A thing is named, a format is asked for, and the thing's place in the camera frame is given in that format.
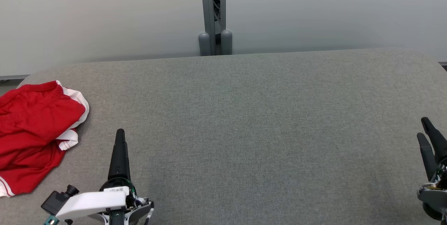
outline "gray fabric surface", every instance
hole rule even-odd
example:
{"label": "gray fabric surface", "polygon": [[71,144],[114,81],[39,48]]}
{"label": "gray fabric surface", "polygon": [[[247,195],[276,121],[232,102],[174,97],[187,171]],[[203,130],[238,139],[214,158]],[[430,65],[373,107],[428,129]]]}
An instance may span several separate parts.
{"label": "gray fabric surface", "polygon": [[34,193],[0,199],[1,225],[43,223],[67,184],[98,190],[118,128],[152,224],[438,224],[416,198],[416,133],[427,116],[447,135],[447,73],[419,52],[100,62],[23,83],[55,79],[90,103],[80,143]]}

